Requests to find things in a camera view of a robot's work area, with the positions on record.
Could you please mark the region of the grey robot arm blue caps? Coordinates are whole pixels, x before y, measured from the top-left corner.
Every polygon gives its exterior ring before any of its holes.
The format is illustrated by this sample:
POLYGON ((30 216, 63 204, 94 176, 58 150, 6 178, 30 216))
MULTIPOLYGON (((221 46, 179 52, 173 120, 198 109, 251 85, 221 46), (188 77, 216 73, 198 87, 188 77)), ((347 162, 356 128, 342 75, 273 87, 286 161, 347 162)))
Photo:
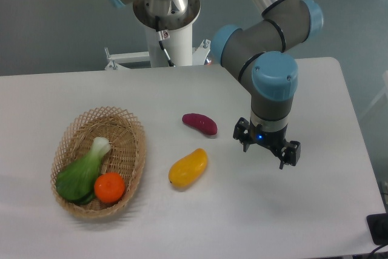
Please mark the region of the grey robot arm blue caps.
MULTIPOLYGON (((200 0, 110 0, 131 5, 144 26, 152 67, 194 63, 192 25, 200 0)), ((253 0, 262 20, 248 29, 226 25, 209 49, 251 96, 249 119, 239 119, 233 137, 244 149, 257 144, 270 150, 282 166, 294 166, 300 143, 286 140, 288 117, 298 85, 298 66, 288 49, 316 35, 323 13, 313 0, 253 0)))

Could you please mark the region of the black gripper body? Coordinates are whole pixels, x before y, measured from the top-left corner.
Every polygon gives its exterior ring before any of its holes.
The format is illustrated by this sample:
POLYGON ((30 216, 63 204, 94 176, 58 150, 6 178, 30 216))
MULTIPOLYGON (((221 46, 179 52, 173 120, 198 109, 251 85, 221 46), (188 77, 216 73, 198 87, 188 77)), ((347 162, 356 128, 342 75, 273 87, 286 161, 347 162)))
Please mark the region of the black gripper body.
POLYGON ((288 124, 278 123, 279 129, 265 129, 263 124, 254 126, 245 119, 244 128, 247 133, 244 136, 244 152, 247 152, 251 144, 257 144, 273 153, 283 153, 289 146, 286 140, 287 126, 288 124))

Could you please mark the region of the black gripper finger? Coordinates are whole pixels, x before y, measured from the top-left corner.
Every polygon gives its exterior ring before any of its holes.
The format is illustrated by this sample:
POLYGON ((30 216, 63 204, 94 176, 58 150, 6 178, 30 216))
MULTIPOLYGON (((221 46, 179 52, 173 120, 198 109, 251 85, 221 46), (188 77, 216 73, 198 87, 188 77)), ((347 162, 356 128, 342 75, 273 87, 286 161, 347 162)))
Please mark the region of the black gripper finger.
POLYGON ((233 130, 233 138, 242 144, 243 152, 247 152, 250 146, 249 129, 249 122, 245 118, 241 117, 235 124, 233 130))
POLYGON ((301 143, 299 141, 284 141, 284 147, 281 149, 280 165, 282 170, 285 165, 296 166, 301 156, 301 143))

